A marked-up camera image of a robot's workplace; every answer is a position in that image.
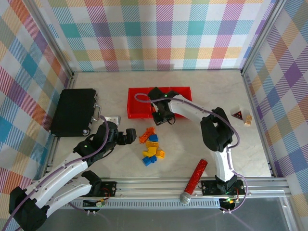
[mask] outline marble surface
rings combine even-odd
[[[221,107],[241,137],[241,143],[232,150],[234,169],[245,176],[270,176],[255,120],[246,127],[244,122],[231,116],[236,108],[251,111],[242,77],[238,70],[170,71],[170,72],[110,72],[79,73],[75,88],[94,88],[102,115],[120,115],[119,131],[135,128],[137,136],[154,126],[152,119],[128,119],[128,88],[190,86],[192,100],[206,109]],[[102,121],[93,123],[93,132]],[[164,159],[145,166],[142,151],[145,144],[136,140],[131,145],[117,146],[107,158],[95,162],[90,170],[100,177],[190,177],[201,158],[208,162],[203,176],[214,176],[216,164],[213,152],[203,143],[200,125],[185,118],[174,125],[157,126],[159,146],[166,152]],[[54,167],[60,164],[84,137],[60,139],[54,157]]]

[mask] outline blue lego brick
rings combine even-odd
[[[151,136],[150,136],[149,140],[150,140],[151,142],[158,142],[158,137],[157,137],[156,134],[154,134],[154,135],[151,135]]]
[[[154,163],[157,160],[156,155],[150,157],[150,161]]]
[[[144,157],[142,161],[146,166],[148,166],[151,163],[151,160],[148,156]]]

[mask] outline red tray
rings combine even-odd
[[[127,100],[127,115],[129,119],[146,119],[153,118],[150,103],[141,103],[135,100],[135,94],[144,93],[148,94],[152,88],[129,88],[128,89],[128,100]],[[161,87],[159,88],[163,93],[168,93],[173,90],[188,100],[192,100],[192,93],[190,87]],[[148,97],[138,96],[138,99],[149,100]]]

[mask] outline red glitter tube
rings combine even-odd
[[[190,202],[190,200],[191,200],[190,196],[192,195],[194,189],[196,188],[196,186],[197,186],[206,166],[207,166],[207,161],[201,159],[199,161],[196,169],[194,170],[193,175],[190,178],[184,192],[180,195],[180,201],[183,204],[186,205]]]

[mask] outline black case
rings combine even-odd
[[[63,90],[51,123],[50,133],[53,136],[89,135],[94,110],[98,106],[96,100],[97,93],[94,89]]]

